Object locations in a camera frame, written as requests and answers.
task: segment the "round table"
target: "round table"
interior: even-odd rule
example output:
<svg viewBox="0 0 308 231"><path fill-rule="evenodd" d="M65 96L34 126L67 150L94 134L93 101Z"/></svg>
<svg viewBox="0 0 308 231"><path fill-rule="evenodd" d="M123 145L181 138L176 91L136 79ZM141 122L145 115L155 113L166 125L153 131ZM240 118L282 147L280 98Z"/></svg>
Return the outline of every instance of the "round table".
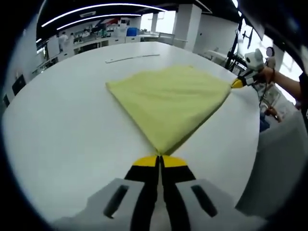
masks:
<svg viewBox="0 0 308 231"><path fill-rule="evenodd" d="M150 53L160 56L105 62ZM21 189L47 221L75 215L91 195L154 151L105 83L174 64L192 65L230 82L236 78L183 49L138 42L75 55L18 93L2 119L5 147ZM232 90L174 155L237 203L255 161L258 134L257 93L249 87Z"/></svg>

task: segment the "person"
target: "person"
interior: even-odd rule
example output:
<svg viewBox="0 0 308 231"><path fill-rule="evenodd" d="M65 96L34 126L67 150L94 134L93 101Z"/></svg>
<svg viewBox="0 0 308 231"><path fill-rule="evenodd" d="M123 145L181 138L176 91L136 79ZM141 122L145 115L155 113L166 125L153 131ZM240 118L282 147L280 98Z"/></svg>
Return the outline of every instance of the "person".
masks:
<svg viewBox="0 0 308 231"><path fill-rule="evenodd" d="M259 132L263 132L270 128L270 123L265 120L265 113L260 113L260 130Z"/></svg>
<svg viewBox="0 0 308 231"><path fill-rule="evenodd" d="M260 72L267 83L277 83L280 87L286 90L297 101L301 103L301 113L305 122L306 129L308 129L308 76L303 72L299 76L299 82L290 79L289 77L275 71L273 68L265 67Z"/></svg>
<svg viewBox="0 0 308 231"><path fill-rule="evenodd" d="M87 29L84 29L83 30L83 34L82 34L82 37L84 38L84 37L87 37L87 36L89 36L90 35L90 33L88 32L88 30Z"/></svg>
<svg viewBox="0 0 308 231"><path fill-rule="evenodd" d="M65 31L62 32L58 40L59 40L60 52L62 52L64 49L64 43L68 40L68 36L65 34Z"/></svg>
<svg viewBox="0 0 308 231"><path fill-rule="evenodd" d="M274 48L267 47L266 55L268 56L268 58L266 58L265 65L272 68L272 69L275 69L276 60L275 60L275 50L274 50Z"/></svg>
<svg viewBox="0 0 308 231"><path fill-rule="evenodd" d="M70 45L74 44L74 39L75 39L74 33L71 33L69 38L68 38L68 41L69 41L68 43Z"/></svg>

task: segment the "chair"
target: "chair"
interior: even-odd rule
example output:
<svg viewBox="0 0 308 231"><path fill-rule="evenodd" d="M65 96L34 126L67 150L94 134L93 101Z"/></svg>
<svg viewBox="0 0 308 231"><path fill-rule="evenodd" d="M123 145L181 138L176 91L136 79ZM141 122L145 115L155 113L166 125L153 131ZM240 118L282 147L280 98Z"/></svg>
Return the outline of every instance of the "chair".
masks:
<svg viewBox="0 0 308 231"><path fill-rule="evenodd" d="M167 33L159 33L158 40L159 42L173 45L175 35Z"/></svg>
<svg viewBox="0 0 308 231"><path fill-rule="evenodd" d="M297 111L260 134L254 167L236 208L268 218L283 206L308 159L308 135Z"/></svg>

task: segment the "white pillar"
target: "white pillar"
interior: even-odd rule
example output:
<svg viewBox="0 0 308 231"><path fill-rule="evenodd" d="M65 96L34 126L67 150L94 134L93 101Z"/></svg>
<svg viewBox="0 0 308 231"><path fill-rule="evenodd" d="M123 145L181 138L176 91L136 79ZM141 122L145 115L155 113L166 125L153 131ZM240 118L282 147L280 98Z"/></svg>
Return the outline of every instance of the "white pillar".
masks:
<svg viewBox="0 0 308 231"><path fill-rule="evenodd" d="M155 32L155 31L156 31L157 18L158 18L158 14L157 14L157 13L154 13L154 14L153 14L153 18L152 18L152 26L151 26L151 31L152 31L152 32Z"/></svg>
<svg viewBox="0 0 308 231"><path fill-rule="evenodd" d="M135 17L130 20L129 24L130 27L136 27L140 29L140 25L141 25L141 17Z"/></svg>
<svg viewBox="0 0 308 231"><path fill-rule="evenodd" d="M174 34L177 39L186 40L185 49L193 51L202 10L193 4L181 4L177 13Z"/></svg>
<svg viewBox="0 0 308 231"><path fill-rule="evenodd" d="M177 18L178 18L178 13L175 13L174 24L173 24L173 30L172 30L172 33L173 33L173 34L175 33L175 25L176 25L176 23L177 23Z"/></svg>

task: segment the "yellow cloth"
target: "yellow cloth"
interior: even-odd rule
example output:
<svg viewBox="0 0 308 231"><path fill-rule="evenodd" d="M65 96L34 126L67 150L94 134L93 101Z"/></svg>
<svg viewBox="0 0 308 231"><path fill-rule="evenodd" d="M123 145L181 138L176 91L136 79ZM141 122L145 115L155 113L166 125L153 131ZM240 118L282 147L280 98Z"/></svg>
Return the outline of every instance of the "yellow cloth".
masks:
<svg viewBox="0 0 308 231"><path fill-rule="evenodd" d="M188 138L229 95L229 83L191 66L143 71L106 83L161 154Z"/></svg>

